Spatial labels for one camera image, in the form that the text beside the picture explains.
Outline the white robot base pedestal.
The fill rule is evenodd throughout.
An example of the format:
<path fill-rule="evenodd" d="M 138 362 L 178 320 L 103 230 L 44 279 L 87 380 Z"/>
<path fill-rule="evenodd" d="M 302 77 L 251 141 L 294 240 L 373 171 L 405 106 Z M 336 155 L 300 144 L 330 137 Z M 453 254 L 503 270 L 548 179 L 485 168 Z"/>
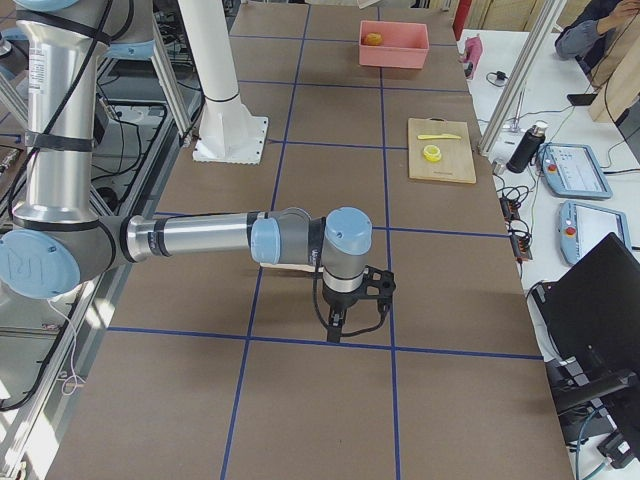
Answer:
<path fill-rule="evenodd" d="M 259 164 L 269 120 L 241 99 L 222 3 L 184 0 L 179 7 L 205 100 L 193 159 Z"/>

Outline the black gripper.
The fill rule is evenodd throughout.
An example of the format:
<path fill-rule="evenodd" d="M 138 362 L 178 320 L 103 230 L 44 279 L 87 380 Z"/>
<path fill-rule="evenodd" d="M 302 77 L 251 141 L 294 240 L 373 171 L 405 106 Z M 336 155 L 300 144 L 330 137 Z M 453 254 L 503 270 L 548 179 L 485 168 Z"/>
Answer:
<path fill-rule="evenodd" d="M 339 343 L 346 318 L 346 310 L 360 299 L 363 276 L 342 279 L 332 275 L 322 276 L 322 296 L 331 308 L 327 319 L 326 341 Z"/>

